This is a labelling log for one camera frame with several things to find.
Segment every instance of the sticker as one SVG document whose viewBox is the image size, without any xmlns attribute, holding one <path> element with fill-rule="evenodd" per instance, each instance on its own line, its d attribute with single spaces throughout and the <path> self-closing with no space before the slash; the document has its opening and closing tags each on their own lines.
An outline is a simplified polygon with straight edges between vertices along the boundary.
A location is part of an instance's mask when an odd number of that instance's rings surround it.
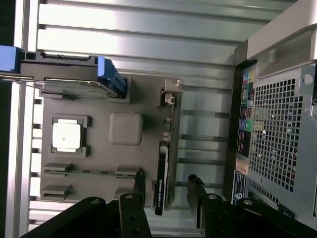
<svg viewBox="0 0 317 238">
<path fill-rule="evenodd" d="M 240 171 L 244 175 L 248 175 L 249 165 L 247 162 L 244 162 L 243 160 L 237 159 L 236 160 L 236 170 Z"/>
<path fill-rule="evenodd" d="M 248 102 L 247 102 L 247 106 L 248 106 L 248 107 L 253 106 L 253 101 L 248 100 Z"/>
<path fill-rule="evenodd" d="M 251 71 L 248 75 L 248 83 L 252 83 L 254 81 L 254 71 Z"/>
<path fill-rule="evenodd" d="M 244 190 L 246 184 L 246 176 L 241 172 L 235 170 L 234 171 L 234 179 L 233 179 L 233 188 L 232 188 L 232 197 L 231 203 L 233 205 L 237 205 L 237 201 L 243 198 Z"/>
</svg>

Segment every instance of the ventilation grille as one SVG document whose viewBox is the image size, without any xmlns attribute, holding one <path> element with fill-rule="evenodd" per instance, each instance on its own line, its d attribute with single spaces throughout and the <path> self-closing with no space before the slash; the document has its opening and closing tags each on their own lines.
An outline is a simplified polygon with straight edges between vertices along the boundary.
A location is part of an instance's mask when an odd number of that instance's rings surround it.
<svg viewBox="0 0 317 238">
<path fill-rule="evenodd" d="M 256 88 L 251 169 L 293 192 L 303 97 L 295 79 Z"/>
<path fill-rule="evenodd" d="M 251 185 L 253 188 L 255 188 L 257 191 L 265 195 L 267 198 L 269 198 L 271 201 L 275 202 L 276 204 L 279 204 L 279 199 L 275 197 L 272 193 L 268 192 L 266 189 L 262 188 L 260 185 L 255 183 L 253 180 L 249 180 L 249 185 Z"/>
</svg>

